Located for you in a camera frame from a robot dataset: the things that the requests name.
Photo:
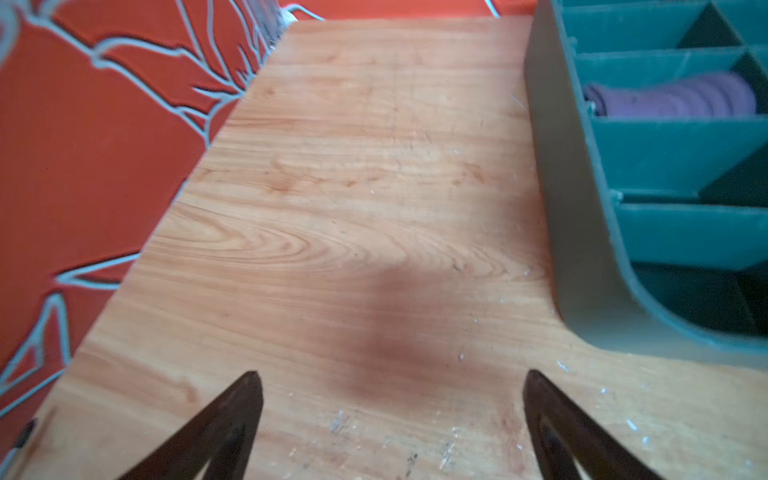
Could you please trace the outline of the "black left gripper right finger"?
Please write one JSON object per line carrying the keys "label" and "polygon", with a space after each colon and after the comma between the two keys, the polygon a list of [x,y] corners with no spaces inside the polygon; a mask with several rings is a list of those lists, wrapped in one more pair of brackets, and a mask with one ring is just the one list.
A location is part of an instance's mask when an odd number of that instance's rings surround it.
{"label": "black left gripper right finger", "polygon": [[630,451],[538,370],[523,387],[526,424],[544,479],[657,479]]}

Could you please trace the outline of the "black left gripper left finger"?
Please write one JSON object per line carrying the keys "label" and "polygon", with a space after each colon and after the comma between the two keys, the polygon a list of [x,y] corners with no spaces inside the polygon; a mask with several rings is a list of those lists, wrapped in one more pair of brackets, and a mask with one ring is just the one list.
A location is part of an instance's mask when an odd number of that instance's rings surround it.
{"label": "black left gripper left finger", "polygon": [[261,378],[247,371],[122,477],[242,479],[263,405]]}

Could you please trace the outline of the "green plastic divider tray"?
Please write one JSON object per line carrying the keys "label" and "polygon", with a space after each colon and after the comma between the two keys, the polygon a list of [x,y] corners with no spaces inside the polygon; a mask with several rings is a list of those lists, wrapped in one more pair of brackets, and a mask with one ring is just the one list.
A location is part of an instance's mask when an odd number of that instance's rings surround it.
{"label": "green plastic divider tray", "polygon": [[[595,114],[583,87],[734,72],[758,113]],[[609,350],[767,366],[767,5],[542,1],[524,75],[565,324]]]}

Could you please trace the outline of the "purple sock beige toe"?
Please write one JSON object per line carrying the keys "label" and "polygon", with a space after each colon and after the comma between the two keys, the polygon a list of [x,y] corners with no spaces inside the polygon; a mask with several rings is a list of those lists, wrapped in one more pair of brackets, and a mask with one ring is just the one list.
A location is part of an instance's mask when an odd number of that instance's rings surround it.
{"label": "purple sock beige toe", "polygon": [[615,118],[732,118],[758,113],[752,87],[734,72],[715,72],[647,89],[583,87],[595,114]]}

